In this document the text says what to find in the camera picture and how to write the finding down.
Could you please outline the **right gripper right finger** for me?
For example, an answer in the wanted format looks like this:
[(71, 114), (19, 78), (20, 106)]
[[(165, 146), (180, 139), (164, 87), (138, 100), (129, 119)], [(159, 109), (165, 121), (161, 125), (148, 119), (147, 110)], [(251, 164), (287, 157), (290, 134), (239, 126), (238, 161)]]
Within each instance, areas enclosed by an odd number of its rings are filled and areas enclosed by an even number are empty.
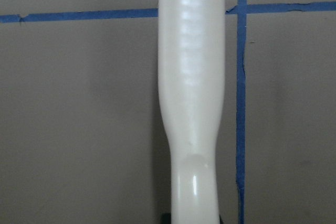
[(220, 223), (220, 224), (224, 224), (224, 223), (223, 223), (223, 220), (222, 220), (222, 218), (221, 218), (221, 216), (219, 216), (219, 223)]

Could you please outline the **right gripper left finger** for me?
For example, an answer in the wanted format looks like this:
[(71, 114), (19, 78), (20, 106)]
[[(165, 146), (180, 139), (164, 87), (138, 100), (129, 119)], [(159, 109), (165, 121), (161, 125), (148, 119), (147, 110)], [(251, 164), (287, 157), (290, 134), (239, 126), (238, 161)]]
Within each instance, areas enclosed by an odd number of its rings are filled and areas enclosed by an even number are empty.
[(160, 217), (160, 224), (171, 224), (171, 215), (162, 214)]

